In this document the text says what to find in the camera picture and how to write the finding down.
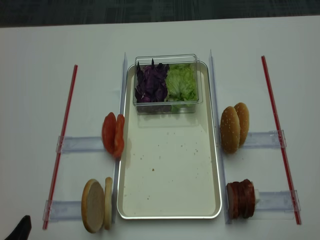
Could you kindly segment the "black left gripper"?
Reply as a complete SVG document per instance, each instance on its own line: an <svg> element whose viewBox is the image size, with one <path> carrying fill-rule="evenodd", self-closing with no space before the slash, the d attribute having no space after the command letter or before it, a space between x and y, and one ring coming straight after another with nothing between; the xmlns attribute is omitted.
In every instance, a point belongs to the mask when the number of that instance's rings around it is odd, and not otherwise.
<svg viewBox="0 0 320 240"><path fill-rule="evenodd" d="M28 240L31 229L31 216L25 215L5 240Z"/></svg>

